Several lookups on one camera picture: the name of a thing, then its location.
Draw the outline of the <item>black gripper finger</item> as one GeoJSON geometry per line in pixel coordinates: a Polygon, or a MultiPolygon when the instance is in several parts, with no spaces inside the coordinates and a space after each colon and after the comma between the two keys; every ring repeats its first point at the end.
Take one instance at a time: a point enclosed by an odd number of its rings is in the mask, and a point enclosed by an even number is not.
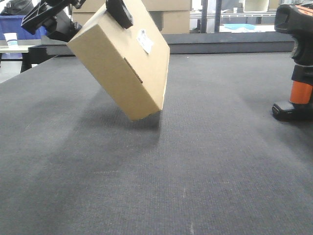
{"type": "Polygon", "coordinates": [[[122,0],[106,0],[107,12],[124,29],[133,26],[133,17],[122,0]]]}
{"type": "Polygon", "coordinates": [[[31,34],[44,27],[51,33],[56,29],[56,16],[64,9],[63,0],[41,0],[22,20],[21,27],[31,34]]]}

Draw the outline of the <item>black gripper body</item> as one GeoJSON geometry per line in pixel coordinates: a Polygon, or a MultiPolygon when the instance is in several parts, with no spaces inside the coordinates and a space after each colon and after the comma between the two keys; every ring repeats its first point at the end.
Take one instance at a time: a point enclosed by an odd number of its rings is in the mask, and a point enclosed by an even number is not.
{"type": "Polygon", "coordinates": [[[47,36],[53,40],[69,42],[81,29],[78,23],[74,23],[66,14],[66,7],[80,9],[85,0],[44,0],[45,20],[43,27],[47,30],[47,36]]]}

